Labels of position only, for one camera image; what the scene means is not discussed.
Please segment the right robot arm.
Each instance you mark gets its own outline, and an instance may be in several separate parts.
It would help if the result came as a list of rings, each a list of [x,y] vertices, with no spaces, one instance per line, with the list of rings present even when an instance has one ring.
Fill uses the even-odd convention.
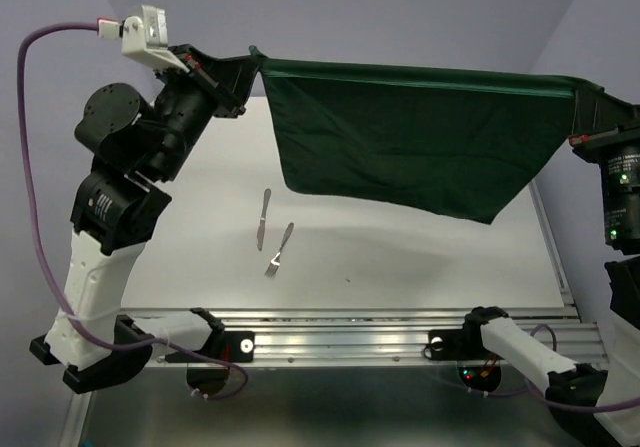
[[[475,308],[460,333],[463,351],[507,364],[555,423],[582,446],[639,443],[639,108],[599,86],[575,90],[574,154],[597,166],[604,240],[622,259],[604,264],[607,329],[589,323],[594,352],[569,352],[548,325],[529,330],[498,307]]]

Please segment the dark green cloth napkin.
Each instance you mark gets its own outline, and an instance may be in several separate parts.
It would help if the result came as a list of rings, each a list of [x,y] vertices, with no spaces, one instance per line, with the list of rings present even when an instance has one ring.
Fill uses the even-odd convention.
[[[250,48],[285,185],[491,223],[571,134],[587,80],[278,59]]]

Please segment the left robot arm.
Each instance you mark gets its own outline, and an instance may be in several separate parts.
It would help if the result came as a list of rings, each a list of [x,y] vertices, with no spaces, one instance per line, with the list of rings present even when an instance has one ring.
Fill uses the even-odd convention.
[[[153,102],[111,83],[88,98],[75,128],[93,160],[72,207],[63,306],[29,349],[45,365],[63,365],[64,383],[77,394],[128,382],[162,358],[210,364],[188,379],[197,395],[215,399],[253,359],[254,334],[228,331],[207,309],[156,318],[121,310],[133,267],[171,200],[162,184],[176,178],[211,119],[244,113],[260,66],[253,55],[217,59],[190,45],[172,53],[182,69],[161,74]]]

